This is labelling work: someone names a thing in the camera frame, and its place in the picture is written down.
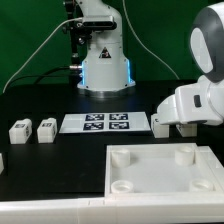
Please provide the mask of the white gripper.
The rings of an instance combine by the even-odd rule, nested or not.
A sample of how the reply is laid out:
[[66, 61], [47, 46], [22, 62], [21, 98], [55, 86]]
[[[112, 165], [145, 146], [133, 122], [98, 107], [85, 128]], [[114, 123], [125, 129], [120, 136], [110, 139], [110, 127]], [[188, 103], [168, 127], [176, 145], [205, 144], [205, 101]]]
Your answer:
[[157, 107], [159, 122], [168, 124], [207, 123], [214, 121], [206, 96], [206, 88], [201, 84], [180, 86]]

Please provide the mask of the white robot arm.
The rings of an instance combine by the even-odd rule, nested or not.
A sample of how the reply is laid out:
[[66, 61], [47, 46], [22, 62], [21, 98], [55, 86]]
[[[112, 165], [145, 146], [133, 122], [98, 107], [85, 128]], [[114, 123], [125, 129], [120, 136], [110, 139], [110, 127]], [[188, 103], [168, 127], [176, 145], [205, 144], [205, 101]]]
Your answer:
[[[87, 56], [78, 88], [95, 96], [133, 87], [130, 63], [123, 53], [122, 18], [102, 0], [78, 0], [81, 26], [90, 30]], [[224, 123], [224, 2], [203, 8], [191, 29], [190, 50], [202, 75], [180, 86], [157, 107], [162, 125]]]

